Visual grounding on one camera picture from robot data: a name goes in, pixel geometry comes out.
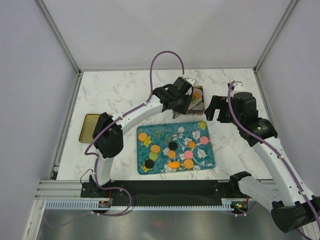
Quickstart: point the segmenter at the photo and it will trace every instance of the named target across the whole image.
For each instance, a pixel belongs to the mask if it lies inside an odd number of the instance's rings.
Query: metal floor
[[[83,210],[46,210],[52,225]],[[42,225],[39,240],[302,240],[281,232],[261,205],[246,217],[217,211],[132,211],[124,216],[84,216],[62,228]]]

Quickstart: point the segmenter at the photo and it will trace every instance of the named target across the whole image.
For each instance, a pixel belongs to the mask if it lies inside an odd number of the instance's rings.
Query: red wire
[[[246,196],[246,201],[245,201],[244,204],[247,204],[247,203],[249,202],[249,198],[250,198],[250,197],[247,195],[247,196]]]

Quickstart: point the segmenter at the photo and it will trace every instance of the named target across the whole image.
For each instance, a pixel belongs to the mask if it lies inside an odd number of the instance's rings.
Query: circular disc
[[[170,158],[170,159],[174,159],[175,157],[176,157],[176,152],[175,152],[175,151],[170,150],[170,151],[168,152],[168,158]]]
[[[149,158],[153,161],[157,160],[158,158],[158,154],[157,153],[154,153],[154,152],[150,152],[149,154]]]
[[[141,142],[144,142],[145,140],[147,140],[147,137],[148,135],[145,133],[145,132],[142,132],[138,135],[138,139],[141,141]]]
[[[151,152],[155,153],[155,154],[158,154],[160,152],[160,147],[158,145],[153,145],[151,147]]]
[[[172,142],[169,143],[168,147],[169,147],[170,150],[174,151],[174,150],[177,150],[178,144],[176,142],[172,141]]]
[[[186,169],[192,169],[194,167],[194,162],[191,159],[186,159],[184,160],[183,165]]]
[[[207,144],[209,142],[209,138],[206,136],[200,137],[200,143]]]
[[[194,154],[193,154],[193,152],[190,151],[190,150],[184,152],[184,157],[185,157],[186,159],[192,159],[193,156],[194,156]]]
[[[152,161],[151,159],[148,159],[144,162],[144,165],[147,169],[152,169],[155,165],[155,162]]]

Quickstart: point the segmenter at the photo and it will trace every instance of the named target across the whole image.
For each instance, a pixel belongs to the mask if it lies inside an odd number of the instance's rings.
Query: cable organizer
[[[48,210],[103,210],[99,202],[106,200],[48,200],[45,209]],[[233,211],[231,201],[222,200],[221,205],[209,206],[132,206],[133,211]],[[109,210],[123,211],[127,206],[111,206]]]

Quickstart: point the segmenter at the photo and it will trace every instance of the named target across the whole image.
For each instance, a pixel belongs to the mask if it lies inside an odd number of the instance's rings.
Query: pink disc
[[[194,154],[190,150],[184,152],[184,157],[186,159],[192,159],[193,156],[194,156]]]
[[[207,144],[208,142],[209,142],[209,138],[207,138],[206,136],[200,137],[200,143]]]

